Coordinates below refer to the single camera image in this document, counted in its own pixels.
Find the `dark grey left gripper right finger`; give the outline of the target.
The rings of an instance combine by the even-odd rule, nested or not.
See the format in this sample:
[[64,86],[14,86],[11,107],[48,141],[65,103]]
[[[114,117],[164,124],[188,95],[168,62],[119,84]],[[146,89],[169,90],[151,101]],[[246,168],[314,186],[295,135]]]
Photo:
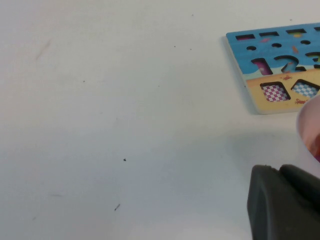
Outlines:
[[319,213],[320,212],[320,179],[307,171],[292,165],[284,164],[280,173],[290,185]]

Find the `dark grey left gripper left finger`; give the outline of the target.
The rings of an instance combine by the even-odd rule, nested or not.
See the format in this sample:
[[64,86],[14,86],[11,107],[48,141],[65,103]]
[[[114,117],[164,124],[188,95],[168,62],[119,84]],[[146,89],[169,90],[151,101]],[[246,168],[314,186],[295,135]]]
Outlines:
[[247,212],[254,240],[318,240],[320,212],[305,200],[280,169],[255,165]]

